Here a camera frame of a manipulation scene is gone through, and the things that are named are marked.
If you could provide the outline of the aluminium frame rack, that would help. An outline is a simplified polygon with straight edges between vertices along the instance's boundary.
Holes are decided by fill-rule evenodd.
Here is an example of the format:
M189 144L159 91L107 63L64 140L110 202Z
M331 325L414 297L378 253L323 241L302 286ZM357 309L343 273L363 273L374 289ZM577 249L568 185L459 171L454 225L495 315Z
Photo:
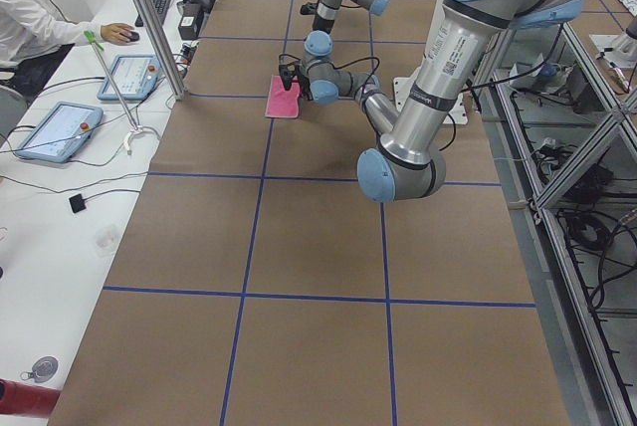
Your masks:
M574 425L636 421L636 67L625 15L495 37L474 76Z

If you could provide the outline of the small black square puck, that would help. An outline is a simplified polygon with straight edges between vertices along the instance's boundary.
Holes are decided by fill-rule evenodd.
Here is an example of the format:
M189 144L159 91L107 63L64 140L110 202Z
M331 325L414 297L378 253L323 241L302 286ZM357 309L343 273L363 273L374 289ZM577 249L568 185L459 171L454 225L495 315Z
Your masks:
M86 199L81 193L71 196L69 198L69 204L70 204L71 211L74 214L82 212L87 208Z

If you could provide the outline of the black box white label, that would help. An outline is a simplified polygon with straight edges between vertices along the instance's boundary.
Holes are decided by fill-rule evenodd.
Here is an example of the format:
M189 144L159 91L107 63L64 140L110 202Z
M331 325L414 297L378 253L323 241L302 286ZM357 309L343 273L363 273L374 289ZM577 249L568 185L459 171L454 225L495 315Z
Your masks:
M198 38L204 11L197 3L186 3L182 6L181 19L178 25L178 32L182 40L194 41Z

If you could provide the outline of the red cylinder object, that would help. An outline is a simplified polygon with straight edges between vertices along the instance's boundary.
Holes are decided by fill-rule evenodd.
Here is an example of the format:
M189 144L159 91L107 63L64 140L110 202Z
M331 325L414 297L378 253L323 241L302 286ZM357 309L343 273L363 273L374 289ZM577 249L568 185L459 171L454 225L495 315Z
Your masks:
M48 418L61 391L46 387L1 380L1 414L30 418Z

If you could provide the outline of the pink grey-backed towel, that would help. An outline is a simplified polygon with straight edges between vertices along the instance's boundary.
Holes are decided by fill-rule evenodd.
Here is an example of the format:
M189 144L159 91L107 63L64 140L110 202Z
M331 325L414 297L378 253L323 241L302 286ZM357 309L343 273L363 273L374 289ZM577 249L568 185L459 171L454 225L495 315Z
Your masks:
M300 87L292 82L286 89L280 76L271 76L265 117L293 119L300 114Z

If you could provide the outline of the far teach pendant tablet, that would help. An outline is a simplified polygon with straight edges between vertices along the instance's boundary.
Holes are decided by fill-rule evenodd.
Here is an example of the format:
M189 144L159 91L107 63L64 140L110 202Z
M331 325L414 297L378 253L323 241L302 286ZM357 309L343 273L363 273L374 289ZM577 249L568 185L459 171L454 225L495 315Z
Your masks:
M155 88L161 65L155 55L117 55L110 74L126 101L142 101Z

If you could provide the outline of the seated person white hoodie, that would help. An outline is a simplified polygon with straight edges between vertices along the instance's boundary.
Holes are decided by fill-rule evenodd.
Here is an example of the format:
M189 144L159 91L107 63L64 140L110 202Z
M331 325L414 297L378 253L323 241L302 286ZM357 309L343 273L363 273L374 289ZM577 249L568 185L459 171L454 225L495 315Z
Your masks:
M125 45L133 27L72 21L54 0L1 0L1 70L12 75L6 85L30 103L71 49L89 42L85 31Z

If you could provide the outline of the aluminium frame post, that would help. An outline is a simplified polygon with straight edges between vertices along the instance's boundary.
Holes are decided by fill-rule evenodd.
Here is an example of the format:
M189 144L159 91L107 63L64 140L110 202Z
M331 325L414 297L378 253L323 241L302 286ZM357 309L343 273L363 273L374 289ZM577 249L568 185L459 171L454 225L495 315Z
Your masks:
M133 3L141 16L147 36L161 63L172 93L177 101L181 101L185 95L185 86L176 67L172 50L154 7L154 2L152 0L133 0Z

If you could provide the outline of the round metal badge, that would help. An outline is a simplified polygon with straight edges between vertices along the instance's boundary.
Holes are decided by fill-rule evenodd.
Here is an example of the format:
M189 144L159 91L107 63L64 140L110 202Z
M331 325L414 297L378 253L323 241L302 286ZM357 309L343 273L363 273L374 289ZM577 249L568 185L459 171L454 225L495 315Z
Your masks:
M45 383L52 379L59 369L59 360L48 355L37 359L30 370L20 373L23 381L34 381L37 384Z

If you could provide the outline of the teach pendant tablet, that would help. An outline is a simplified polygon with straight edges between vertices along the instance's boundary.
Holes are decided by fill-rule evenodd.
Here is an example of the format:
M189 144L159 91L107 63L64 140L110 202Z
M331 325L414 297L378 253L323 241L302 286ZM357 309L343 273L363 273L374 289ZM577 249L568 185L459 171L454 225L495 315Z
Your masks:
M110 74L126 101L142 101L155 88L161 65L155 55L117 55Z
M19 158L53 163L68 161L101 124L104 111L98 106L59 102L21 142Z

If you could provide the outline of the near teach pendant tablet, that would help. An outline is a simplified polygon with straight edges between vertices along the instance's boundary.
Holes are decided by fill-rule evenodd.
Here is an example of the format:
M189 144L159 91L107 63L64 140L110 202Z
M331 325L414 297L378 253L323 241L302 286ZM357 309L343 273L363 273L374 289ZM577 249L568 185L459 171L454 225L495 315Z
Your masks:
M101 124L104 111L98 106L59 102L21 142L19 158L53 163L68 161Z

